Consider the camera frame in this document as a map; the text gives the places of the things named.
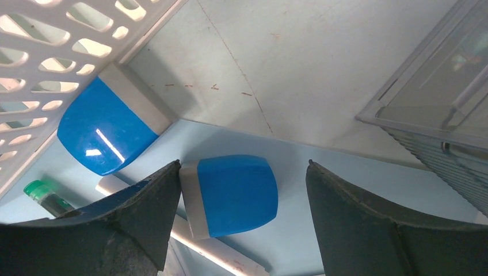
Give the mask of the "blue eraser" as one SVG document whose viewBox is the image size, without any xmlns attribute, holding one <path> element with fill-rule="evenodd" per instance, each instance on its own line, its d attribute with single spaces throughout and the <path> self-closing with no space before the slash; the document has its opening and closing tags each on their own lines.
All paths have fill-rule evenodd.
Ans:
<svg viewBox="0 0 488 276">
<path fill-rule="evenodd" d="M 147 84 L 129 68 L 110 64 L 66 109 L 57 137 L 81 165 L 104 176 L 128 166 L 172 122 Z"/>
<path fill-rule="evenodd" d="M 195 239 L 251 231 L 277 216 L 276 178 L 262 157 L 200 159 L 182 165 L 179 179 L 186 219 Z"/>
</svg>

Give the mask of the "clear plastic drawer box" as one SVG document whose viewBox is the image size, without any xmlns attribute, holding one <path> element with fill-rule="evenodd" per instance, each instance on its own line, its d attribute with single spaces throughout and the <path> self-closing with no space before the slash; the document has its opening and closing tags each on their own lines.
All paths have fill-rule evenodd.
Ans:
<svg viewBox="0 0 488 276">
<path fill-rule="evenodd" d="M 487 2 L 457 1 L 356 119 L 487 213 Z"/>
</svg>

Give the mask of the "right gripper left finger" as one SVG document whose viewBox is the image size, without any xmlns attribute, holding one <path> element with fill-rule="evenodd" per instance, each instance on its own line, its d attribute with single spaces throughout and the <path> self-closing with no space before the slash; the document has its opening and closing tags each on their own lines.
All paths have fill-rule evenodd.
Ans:
<svg viewBox="0 0 488 276">
<path fill-rule="evenodd" d="M 181 186 L 172 161 L 59 218 L 1 225 L 2 275 L 157 275 Z"/>
</svg>

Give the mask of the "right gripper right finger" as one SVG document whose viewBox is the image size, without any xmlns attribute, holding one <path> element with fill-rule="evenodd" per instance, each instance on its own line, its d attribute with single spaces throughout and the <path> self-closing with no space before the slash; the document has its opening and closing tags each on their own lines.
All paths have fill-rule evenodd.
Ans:
<svg viewBox="0 0 488 276">
<path fill-rule="evenodd" d="M 409 209 L 310 161 L 306 188 L 326 275 L 486 275 L 487 226 Z"/>
</svg>

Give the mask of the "white plastic file rack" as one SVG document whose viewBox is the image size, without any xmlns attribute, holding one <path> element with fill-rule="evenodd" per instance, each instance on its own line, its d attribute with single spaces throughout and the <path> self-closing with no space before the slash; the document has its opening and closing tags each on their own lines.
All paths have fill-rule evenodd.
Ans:
<svg viewBox="0 0 488 276">
<path fill-rule="evenodd" d="M 124 64 L 183 1 L 1 2 L 1 194 L 54 138 L 74 98 Z"/>
</svg>

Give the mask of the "blue clipboard sheet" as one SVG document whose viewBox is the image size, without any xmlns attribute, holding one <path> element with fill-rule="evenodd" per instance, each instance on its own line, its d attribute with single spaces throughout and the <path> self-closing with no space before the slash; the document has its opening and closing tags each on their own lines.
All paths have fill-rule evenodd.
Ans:
<svg viewBox="0 0 488 276">
<path fill-rule="evenodd" d="M 306 191 L 308 161 L 383 198 L 447 219 L 487 224 L 487 218 L 434 173 L 341 152 L 179 121 L 117 177 L 133 184 L 171 161 L 246 154 L 267 159 L 279 189 L 277 216 L 267 225 L 221 240 L 264 266 L 271 275 L 323 273 Z M 42 180 L 80 207 L 102 197 L 101 176 L 79 164 L 54 137 L 52 144 L 1 198 L 1 222 L 52 217 L 23 188 Z"/>
</svg>

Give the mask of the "dark green pen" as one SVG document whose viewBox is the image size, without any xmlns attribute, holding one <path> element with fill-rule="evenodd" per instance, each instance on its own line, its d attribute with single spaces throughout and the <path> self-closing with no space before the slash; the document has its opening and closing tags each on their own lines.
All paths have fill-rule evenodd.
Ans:
<svg viewBox="0 0 488 276">
<path fill-rule="evenodd" d="M 60 217 L 75 210 L 71 204 L 59 197 L 54 190 L 40 180 L 32 181 L 24 187 L 23 191 L 54 217 Z"/>
</svg>

